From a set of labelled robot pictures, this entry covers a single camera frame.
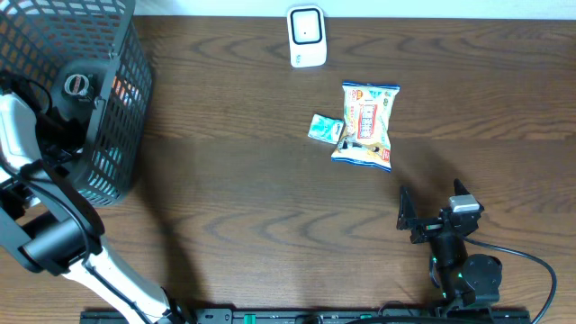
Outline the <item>yellow snack bag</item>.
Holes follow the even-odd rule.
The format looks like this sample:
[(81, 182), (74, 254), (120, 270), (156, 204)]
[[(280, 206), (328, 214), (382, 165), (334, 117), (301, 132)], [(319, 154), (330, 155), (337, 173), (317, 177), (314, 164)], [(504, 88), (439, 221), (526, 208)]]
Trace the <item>yellow snack bag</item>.
[(344, 81), (344, 124), (331, 154), (334, 162), (392, 171), (392, 144), (388, 134), (399, 85)]

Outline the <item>green tissue pack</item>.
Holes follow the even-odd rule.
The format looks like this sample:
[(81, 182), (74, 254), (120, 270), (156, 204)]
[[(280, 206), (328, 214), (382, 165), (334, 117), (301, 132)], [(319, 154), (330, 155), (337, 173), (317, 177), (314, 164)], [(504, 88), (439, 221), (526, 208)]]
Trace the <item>green tissue pack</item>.
[(322, 142), (337, 144), (345, 123), (323, 115), (314, 114), (310, 123), (308, 137)]

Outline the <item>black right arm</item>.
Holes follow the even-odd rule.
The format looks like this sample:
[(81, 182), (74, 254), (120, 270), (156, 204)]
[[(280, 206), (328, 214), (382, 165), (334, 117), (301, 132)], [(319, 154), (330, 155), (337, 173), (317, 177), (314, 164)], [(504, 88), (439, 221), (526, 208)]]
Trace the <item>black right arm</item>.
[(445, 311), (488, 307), (500, 300), (502, 264), (495, 256), (469, 254), (464, 240), (478, 229), (484, 207), (454, 180), (454, 194), (435, 218), (420, 218), (406, 186), (400, 189), (397, 230), (408, 230), (410, 242), (428, 244), (429, 274), (442, 290)]

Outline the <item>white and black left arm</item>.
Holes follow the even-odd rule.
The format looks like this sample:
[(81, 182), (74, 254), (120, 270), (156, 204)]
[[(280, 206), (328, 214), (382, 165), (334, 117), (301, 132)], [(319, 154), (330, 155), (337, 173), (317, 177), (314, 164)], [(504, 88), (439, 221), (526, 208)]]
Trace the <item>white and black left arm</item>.
[(139, 275), (108, 244), (102, 219), (54, 165), (85, 131), (53, 117), (38, 82), (1, 73), (1, 246), (33, 273), (82, 284), (129, 323), (193, 323), (166, 290)]

